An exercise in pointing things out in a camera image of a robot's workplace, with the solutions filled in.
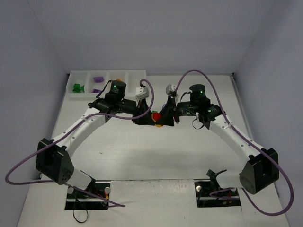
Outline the green lego brick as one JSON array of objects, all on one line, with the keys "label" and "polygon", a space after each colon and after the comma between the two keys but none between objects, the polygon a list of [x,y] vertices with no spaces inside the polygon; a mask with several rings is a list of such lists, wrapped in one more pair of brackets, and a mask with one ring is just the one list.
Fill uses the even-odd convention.
[{"label": "green lego brick", "polygon": [[80,84],[75,83],[75,84],[73,85],[73,90],[80,90]]},{"label": "green lego brick", "polygon": [[81,93],[84,93],[84,92],[85,92],[84,86],[81,86],[81,87],[80,87],[80,92],[81,92]]},{"label": "green lego brick", "polygon": [[72,91],[73,91],[73,93],[80,93],[80,89],[77,89],[77,88],[73,89]]}]

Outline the red yellow lego brick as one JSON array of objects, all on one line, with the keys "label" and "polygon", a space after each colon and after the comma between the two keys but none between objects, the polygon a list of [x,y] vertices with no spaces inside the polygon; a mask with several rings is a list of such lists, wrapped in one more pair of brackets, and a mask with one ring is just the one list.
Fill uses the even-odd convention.
[{"label": "red yellow lego brick", "polygon": [[163,124],[157,124],[157,121],[162,117],[160,113],[153,113],[151,114],[151,118],[155,123],[156,127],[163,127]]}]

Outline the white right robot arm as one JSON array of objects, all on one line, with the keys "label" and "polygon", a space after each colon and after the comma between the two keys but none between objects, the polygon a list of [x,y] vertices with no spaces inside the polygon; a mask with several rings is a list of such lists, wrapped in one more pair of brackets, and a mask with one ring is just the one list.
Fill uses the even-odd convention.
[{"label": "white right robot arm", "polygon": [[194,116],[202,125],[222,139],[237,155],[243,169],[239,174],[228,175],[226,171],[218,174],[209,172],[222,188],[243,188],[250,194],[256,194],[279,179],[278,153],[265,149],[244,135],[219,105],[211,103],[206,97],[205,86],[190,86],[190,100],[178,102],[176,86],[166,87],[167,102],[161,110],[160,125],[174,126],[181,116]]}]

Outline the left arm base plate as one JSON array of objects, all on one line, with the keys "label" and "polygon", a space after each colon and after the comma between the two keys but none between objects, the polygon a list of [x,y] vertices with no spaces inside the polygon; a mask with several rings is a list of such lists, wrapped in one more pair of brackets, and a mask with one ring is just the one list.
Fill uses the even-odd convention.
[{"label": "left arm base plate", "polygon": [[[96,189],[92,192],[93,194],[109,199],[110,193],[110,182],[96,182]],[[108,202],[96,198],[92,195],[88,195],[78,190],[68,189],[66,194],[65,210],[107,210]]]}]

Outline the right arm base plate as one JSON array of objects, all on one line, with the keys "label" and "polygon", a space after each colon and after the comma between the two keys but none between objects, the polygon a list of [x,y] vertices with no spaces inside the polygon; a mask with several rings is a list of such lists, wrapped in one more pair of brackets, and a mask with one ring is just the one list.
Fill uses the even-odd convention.
[{"label": "right arm base plate", "polygon": [[223,190],[210,180],[194,181],[198,208],[240,207],[237,189]]}]

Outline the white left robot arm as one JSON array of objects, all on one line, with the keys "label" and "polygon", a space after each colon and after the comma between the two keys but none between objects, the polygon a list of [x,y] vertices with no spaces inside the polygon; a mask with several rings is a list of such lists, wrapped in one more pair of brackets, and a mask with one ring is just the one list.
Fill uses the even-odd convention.
[{"label": "white left robot arm", "polygon": [[97,95],[96,100],[89,103],[86,112],[69,129],[52,140],[42,139],[38,143],[36,169],[58,185],[93,191],[95,179],[75,168],[71,157],[86,138],[111,118],[119,118],[119,113],[130,114],[128,119],[131,121],[151,113],[150,106],[145,111],[141,109],[146,98],[154,97],[152,85],[148,80],[145,82],[148,86],[140,85],[136,91],[137,100],[133,101],[124,98],[124,82],[112,81],[109,92],[103,98]]}]

